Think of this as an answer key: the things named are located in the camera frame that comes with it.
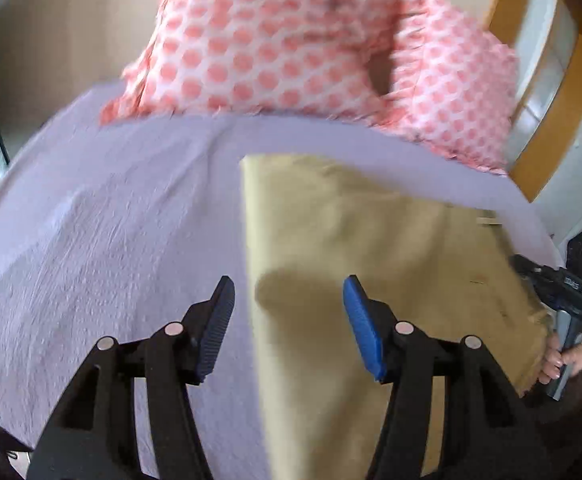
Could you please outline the person right hand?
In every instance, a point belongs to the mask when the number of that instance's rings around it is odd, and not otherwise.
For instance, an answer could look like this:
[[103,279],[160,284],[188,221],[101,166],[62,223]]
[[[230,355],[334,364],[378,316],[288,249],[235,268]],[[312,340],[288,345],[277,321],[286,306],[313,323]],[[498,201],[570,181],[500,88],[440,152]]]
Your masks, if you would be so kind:
[[582,371],[582,344],[560,351],[559,337],[553,333],[547,338],[545,353],[537,376],[538,382],[541,385],[548,385],[552,380],[559,379],[564,366],[572,367],[572,376]]

